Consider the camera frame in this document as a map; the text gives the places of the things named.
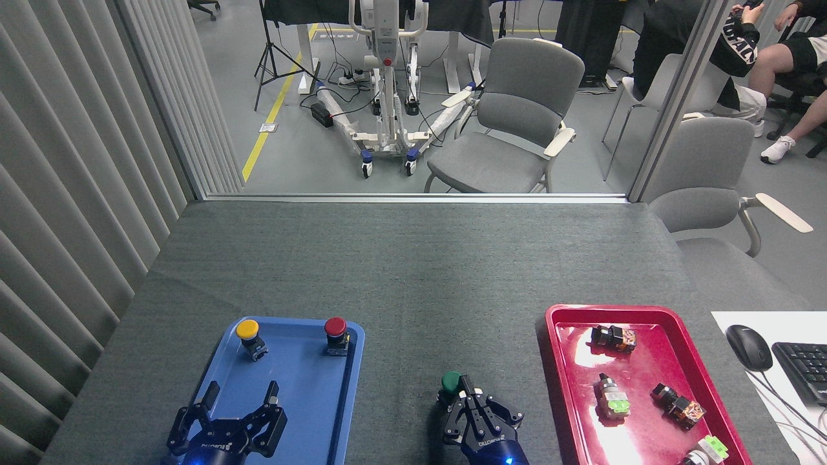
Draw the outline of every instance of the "green terminal block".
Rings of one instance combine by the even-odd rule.
[[[683,458],[681,465],[719,464],[729,457],[728,449],[715,436],[706,436]]]

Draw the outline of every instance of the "blue tray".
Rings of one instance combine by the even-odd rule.
[[[235,335],[236,326],[245,319],[258,322],[259,336],[269,349],[258,362],[250,359]],[[221,387],[210,418],[249,414],[261,405],[271,380],[279,384],[279,405],[287,414],[273,457],[252,453],[246,465],[345,462],[365,331],[348,321],[348,356],[330,357],[325,353],[324,323],[321,319],[245,317],[230,325],[218,343],[195,394],[196,399],[203,397],[210,381]],[[194,424],[189,439],[199,430],[198,423]]]

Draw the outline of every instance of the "yellow floor line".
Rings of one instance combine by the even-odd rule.
[[[310,38],[313,38],[313,34],[316,33],[316,29],[318,28],[318,24],[313,24],[313,27],[310,28],[309,35]],[[302,54],[299,52],[296,55],[296,61],[299,63],[302,62]],[[293,67],[290,68],[290,73],[294,73],[299,70],[299,67],[296,64],[293,64]],[[275,117],[279,115],[279,110],[281,106],[284,104],[284,99],[287,98],[287,91],[290,89],[290,85],[293,83],[293,77],[296,74],[291,74],[287,76],[284,80],[284,84],[281,85],[281,90],[279,91],[279,96],[275,99],[275,103],[273,103],[273,108],[270,110],[270,114],[267,115],[267,119],[265,122],[271,123],[275,122]],[[247,158],[247,163],[244,164],[244,169],[241,170],[241,174],[244,175],[244,181],[250,179],[250,173],[253,171],[253,166],[256,165],[258,161],[258,157],[261,154],[261,149],[264,148],[264,143],[267,141],[267,136],[269,136],[269,132],[261,132],[256,139],[256,144],[253,146],[253,150],[250,152],[250,156]]]

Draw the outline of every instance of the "gray tablecloth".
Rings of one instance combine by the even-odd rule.
[[[433,409],[455,369],[526,413],[532,463],[568,464],[537,337],[557,303],[674,309],[753,461],[795,462],[644,205],[210,202],[184,211],[42,464],[157,463],[229,324],[332,314],[366,332],[347,463],[466,463]]]

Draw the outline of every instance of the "patient lift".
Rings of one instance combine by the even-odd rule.
[[[376,132],[359,132],[329,92],[318,92],[338,129],[343,131],[354,150],[361,155],[362,174],[367,178],[373,172],[374,156],[402,156],[405,174],[416,170],[419,154],[428,148],[436,135],[443,132],[461,111],[458,103],[445,111],[426,132],[408,132],[402,126],[403,103],[396,88],[394,65],[397,63],[402,40],[407,43],[410,62],[407,64],[409,93],[404,106],[408,115],[419,114],[419,69],[417,64],[418,38],[428,27],[428,3],[424,0],[406,0],[410,4],[405,16],[405,28],[399,28],[399,0],[360,0],[361,25],[356,24],[356,0],[348,0],[348,20],[351,28],[367,36],[372,55],[365,57],[365,68],[370,70],[373,93],[373,113]]]

